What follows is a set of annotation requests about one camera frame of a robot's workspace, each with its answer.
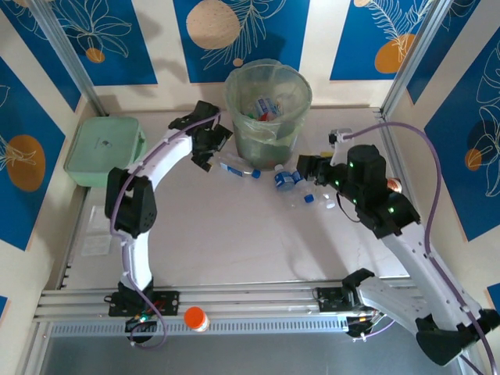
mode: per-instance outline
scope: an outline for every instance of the white floor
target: white floor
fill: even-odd
[[[145,129],[150,146],[183,115],[131,114]],[[296,155],[331,151],[327,135],[332,129],[360,130],[376,122],[372,109],[313,109]],[[222,124],[231,128],[227,114]],[[378,132],[357,139],[356,144],[362,143],[376,145],[387,158]],[[234,140],[225,150],[235,150]],[[120,279],[120,250],[114,242],[108,255],[82,255],[91,250],[90,239],[105,235],[100,209],[104,198],[103,190],[89,193],[64,281],[67,289],[115,288]],[[259,180],[241,179],[216,167],[207,173],[185,158],[163,179],[155,198],[159,214],[149,239],[155,286],[341,279],[361,267],[378,276],[407,274],[370,231],[350,222],[338,207],[287,209],[271,172]],[[345,208],[355,217],[348,202]],[[92,210],[92,225],[101,229],[88,226]]]

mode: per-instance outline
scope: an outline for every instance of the green box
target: green box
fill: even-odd
[[[77,184],[104,188],[108,172],[125,168],[146,152],[146,138],[133,117],[94,117],[78,129],[64,170]]]

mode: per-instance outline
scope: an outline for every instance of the transparent trash bin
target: transparent trash bin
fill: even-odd
[[[259,98],[271,98],[283,114],[269,122],[246,116]],[[233,70],[226,79],[224,100],[233,120],[238,154],[260,170],[285,164],[312,99],[304,77],[276,60],[256,60]]]

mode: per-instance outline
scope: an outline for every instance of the orange cap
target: orange cap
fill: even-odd
[[[184,322],[192,330],[197,330],[205,324],[207,320],[205,312],[199,307],[190,307],[184,313]]]

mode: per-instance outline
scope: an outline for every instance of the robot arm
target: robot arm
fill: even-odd
[[[232,135],[218,122],[214,125],[219,114],[216,106],[198,102],[191,114],[169,125],[162,140],[141,160],[124,170],[114,168],[109,172],[105,214],[111,219],[111,231],[122,238],[123,258],[118,293],[113,294],[111,303],[122,307],[123,316],[134,316],[145,310],[145,302],[137,289],[152,299],[148,236],[157,213],[155,189],[173,166],[189,154],[195,164],[207,172],[210,170],[209,159]],[[127,193],[119,200],[124,188]],[[116,216],[113,216],[117,205]]]
[[[434,248],[425,249],[420,217],[404,195],[388,188],[385,169],[385,159],[373,145],[351,147],[345,162],[339,162],[338,154],[335,160],[300,155],[297,165],[304,178],[330,185],[355,205],[360,222],[396,255],[425,300],[418,302],[360,270],[345,279],[351,306],[386,313],[414,333],[427,356],[443,366],[480,339],[471,319],[487,333],[500,325],[500,315],[482,309]],[[452,288],[459,291],[462,303]]]

